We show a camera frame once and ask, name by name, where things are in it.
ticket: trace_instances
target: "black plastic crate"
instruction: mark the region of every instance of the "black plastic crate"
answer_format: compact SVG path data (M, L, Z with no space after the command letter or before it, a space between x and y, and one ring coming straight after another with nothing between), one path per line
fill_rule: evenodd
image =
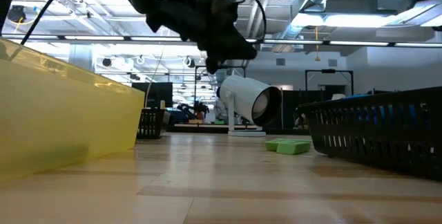
M442 87L301 107L317 151L442 180Z
M142 109L137 139L158 139L166 131L170 113L159 109Z

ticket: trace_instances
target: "desk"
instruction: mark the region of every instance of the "desk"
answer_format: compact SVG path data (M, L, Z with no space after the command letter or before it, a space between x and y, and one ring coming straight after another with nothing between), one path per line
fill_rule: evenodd
M283 137L172 133L10 181L1 223L442 223L441 183L265 150Z

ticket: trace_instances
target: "black cable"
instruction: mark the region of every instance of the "black cable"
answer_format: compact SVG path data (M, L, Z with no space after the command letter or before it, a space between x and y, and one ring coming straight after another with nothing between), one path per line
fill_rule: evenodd
M262 4L261 4L260 0L255 0L255 1L258 4L258 6L260 7L260 9L261 9L262 20L264 21L264 23L263 23L264 30L263 30L262 37L259 38L258 40L256 40L256 42L254 42L254 43L255 44L262 44L264 42L264 39L265 39L265 33L267 32L267 18L265 17L265 10L264 10L264 7L262 7Z
M23 37L23 40L21 40L21 45L24 45L26 43L26 41L29 39L29 36L32 34L32 32L34 31L35 27L37 26L37 24L39 23L41 17L43 16L44 12L49 8L49 6L51 5L51 3L54 0L48 0L46 2L46 4L43 6L43 8L41 9L40 13L38 14L38 16L35 18L34 23L32 23L31 27L29 28L28 32L26 33L25 37Z

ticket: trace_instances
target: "green foam block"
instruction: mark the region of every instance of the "green foam block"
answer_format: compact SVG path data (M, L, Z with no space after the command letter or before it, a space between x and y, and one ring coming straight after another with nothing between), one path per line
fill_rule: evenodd
M309 140L288 139L288 138L276 138L271 141L265 142L265 148L267 151L276 151L279 144L294 143L294 142L310 142Z
M277 153L296 155L310 150L310 142L292 142L292 143L280 143L276 149Z

